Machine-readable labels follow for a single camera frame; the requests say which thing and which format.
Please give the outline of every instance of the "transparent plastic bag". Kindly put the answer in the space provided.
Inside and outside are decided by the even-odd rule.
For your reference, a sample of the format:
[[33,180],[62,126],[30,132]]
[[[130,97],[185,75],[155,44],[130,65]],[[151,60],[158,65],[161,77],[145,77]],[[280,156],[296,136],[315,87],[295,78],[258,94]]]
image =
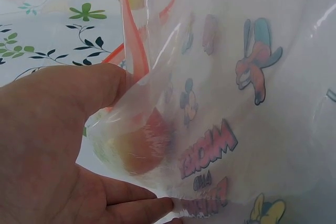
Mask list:
[[89,129],[98,157],[185,223],[332,222],[334,0],[120,1],[107,61],[133,82]]

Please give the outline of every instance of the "cartoon character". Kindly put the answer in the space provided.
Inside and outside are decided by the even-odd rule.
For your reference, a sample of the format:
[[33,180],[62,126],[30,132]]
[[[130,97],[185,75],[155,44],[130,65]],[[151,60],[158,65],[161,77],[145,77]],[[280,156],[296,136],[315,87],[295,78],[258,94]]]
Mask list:
[[204,51],[211,55],[214,51],[214,39],[218,29],[217,18],[214,15],[208,14],[205,18],[202,46]]
[[190,121],[196,117],[198,110],[196,95],[193,91],[193,79],[191,78],[185,82],[185,92],[181,94],[180,107],[184,110],[184,125],[189,126]]
[[278,199],[271,202],[265,202],[265,196],[260,194],[250,214],[250,219],[245,224],[278,224],[286,210],[286,204]]
[[282,56],[282,48],[279,47],[271,53],[270,30],[264,18],[256,20],[254,25],[254,40],[252,53],[247,56],[249,47],[249,32],[251,20],[244,24],[244,58],[236,65],[236,83],[240,90],[252,83],[255,90],[255,105],[260,105],[266,97],[265,77],[263,68],[275,64]]
[[170,73],[168,87],[164,91],[164,101],[165,101],[165,103],[170,102],[170,99],[173,96],[173,88],[174,88],[174,86],[173,86],[173,83],[172,83],[172,74]]
[[194,41],[194,34],[193,34],[193,24],[195,21],[195,16],[193,13],[190,14],[190,20],[189,20],[189,24],[187,27],[187,30],[185,32],[185,40],[183,42],[183,46],[182,46],[182,54],[184,55],[188,49],[191,48],[193,41]]

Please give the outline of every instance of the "green flower print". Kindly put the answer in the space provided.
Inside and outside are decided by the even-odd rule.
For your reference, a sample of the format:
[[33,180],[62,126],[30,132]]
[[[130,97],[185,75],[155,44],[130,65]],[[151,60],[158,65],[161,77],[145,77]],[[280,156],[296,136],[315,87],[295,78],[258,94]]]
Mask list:
[[79,11],[73,7],[70,8],[70,11],[77,13],[75,16],[71,16],[71,19],[78,19],[82,18],[83,21],[90,21],[89,18],[96,18],[96,19],[106,19],[105,14],[98,14],[98,13],[104,13],[105,10],[94,10],[91,12],[91,4],[85,3],[82,5],[82,11]]

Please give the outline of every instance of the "yellow bow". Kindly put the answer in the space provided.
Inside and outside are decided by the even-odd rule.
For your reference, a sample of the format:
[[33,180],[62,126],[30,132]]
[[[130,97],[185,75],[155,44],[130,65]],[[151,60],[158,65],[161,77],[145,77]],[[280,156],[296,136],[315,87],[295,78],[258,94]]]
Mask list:
[[264,205],[265,196],[260,194],[250,214],[250,221],[258,221],[260,224],[277,224],[286,210],[286,204],[283,200],[276,200],[272,203],[269,210],[263,214],[262,206]]

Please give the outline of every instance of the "finger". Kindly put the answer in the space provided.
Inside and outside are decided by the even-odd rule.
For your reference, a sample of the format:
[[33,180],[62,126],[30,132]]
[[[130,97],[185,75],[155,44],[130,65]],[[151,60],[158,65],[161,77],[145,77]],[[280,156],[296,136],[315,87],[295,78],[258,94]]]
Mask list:
[[64,107],[81,111],[88,118],[101,108],[113,105],[127,89],[125,70],[116,65],[102,63],[93,66],[56,66],[31,74],[9,85],[30,87],[23,92],[39,94],[62,101]]
[[173,210],[169,198],[139,200],[107,207],[115,223],[153,224]]
[[183,224],[183,221],[181,219],[175,218],[165,224]]
[[105,188],[107,205],[156,198],[151,191],[136,185],[104,176],[100,176],[100,180]]

